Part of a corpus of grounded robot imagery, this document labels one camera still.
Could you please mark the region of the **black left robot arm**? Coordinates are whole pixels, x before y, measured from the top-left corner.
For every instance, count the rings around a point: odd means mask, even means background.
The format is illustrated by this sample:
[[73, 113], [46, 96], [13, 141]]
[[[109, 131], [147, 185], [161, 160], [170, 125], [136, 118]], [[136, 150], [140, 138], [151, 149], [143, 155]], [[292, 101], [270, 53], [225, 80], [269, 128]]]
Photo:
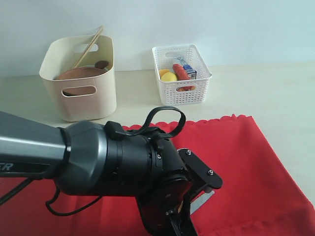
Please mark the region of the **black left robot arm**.
[[192, 168], [171, 142], [186, 116], [169, 133], [150, 125], [151, 110], [137, 130], [114, 121], [79, 121], [51, 127], [9, 113], [0, 114], [0, 175], [24, 180], [3, 195], [7, 202], [34, 180], [51, 179], [56, 191], [74, 196], [134, 197], [143, 225], [155, 236], [194, 236], [190, 201], [196, 185]]

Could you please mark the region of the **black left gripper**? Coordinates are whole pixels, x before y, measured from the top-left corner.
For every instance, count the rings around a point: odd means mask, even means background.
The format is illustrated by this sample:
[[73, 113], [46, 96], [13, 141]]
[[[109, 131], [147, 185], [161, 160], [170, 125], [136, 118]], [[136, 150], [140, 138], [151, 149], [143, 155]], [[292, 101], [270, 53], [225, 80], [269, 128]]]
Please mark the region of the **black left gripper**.
[[196, 236], [190, 201], [198, 177], [194, 172], [149, 175], [137, 206], [145, 230], [152, 236]]

